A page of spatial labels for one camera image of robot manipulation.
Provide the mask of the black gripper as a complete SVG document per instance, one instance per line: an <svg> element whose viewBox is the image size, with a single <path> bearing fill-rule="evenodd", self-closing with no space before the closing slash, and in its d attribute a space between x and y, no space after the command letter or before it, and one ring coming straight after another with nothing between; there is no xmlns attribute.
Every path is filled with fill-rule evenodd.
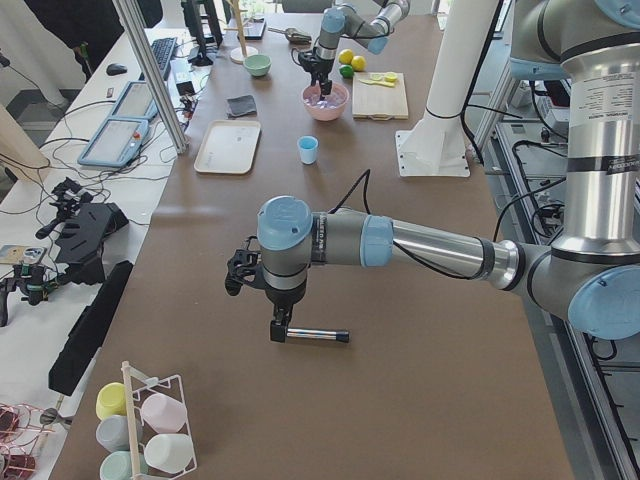
<svg viewBox="0 0 640 480"><path fill-rule="evenodd" d="M304 71L311 75L311 86L318 82L322 96L328 96L332 91L332 80L328 77L332 70L332 50L327 48L313 48L298 53L298 62Z"/></svg>
<svg viewBox="0 0 640 480"><path fill-rule="evenodd" d="M285 343L293 312L292 306L304 297L306 281L292 289L280 289L268 284L265 277L267 271L261 263L260 251L250 248L254 239L256 238L247 237L244 246L237 249L227 262L225 289L230 296L237 296L243 285L263 290L274 304L273 319L270 322L270 340Z"/></svg>

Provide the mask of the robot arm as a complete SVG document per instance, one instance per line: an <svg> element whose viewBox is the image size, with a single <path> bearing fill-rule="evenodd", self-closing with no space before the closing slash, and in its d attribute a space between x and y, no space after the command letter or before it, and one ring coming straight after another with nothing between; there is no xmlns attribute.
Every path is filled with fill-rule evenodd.
<svg viewBox="0 0 640 480"><path fill-rule="evenodd" d="M311 76L311 86L318 85L320 99L332 91L329 75L333 69L339 41L350 38L373 54L379 54L388 42L394 26L405 19L410 2L405 0L377 1L380 10L370 22L363 19L351 4L325 9L319 35L310 50L298 53L298 63Z"/></svg>
<svg viewBox="0 0 640 480"><path fill-rule="evenodd" d="M564 175L544 164L540 199L517 137L509 160L535 244L485 239L337 205L314 212L291 196L267 201L258 230L227 265L225 288L263 291L274 341L313 338L292 312L314 265L380 267L413 261L458 280L485 280L528 298L574 329L604 340L639 331L639 243L633 234L639 179L639 5L635 1L519 1L512 73L571 82Z"/></svg>

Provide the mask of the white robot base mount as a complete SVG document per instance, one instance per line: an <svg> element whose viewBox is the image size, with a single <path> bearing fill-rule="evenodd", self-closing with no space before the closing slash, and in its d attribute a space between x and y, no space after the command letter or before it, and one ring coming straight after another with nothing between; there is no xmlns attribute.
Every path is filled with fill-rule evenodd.
<svg viewBox="0 0 640 480"><path fill-rule="evenodd" d="M462 128L467 96L483 48L493 37L501 3L458 0L450 9L425 113L410 130L396 133L399 173L403 177L467 177Z"/></svg>

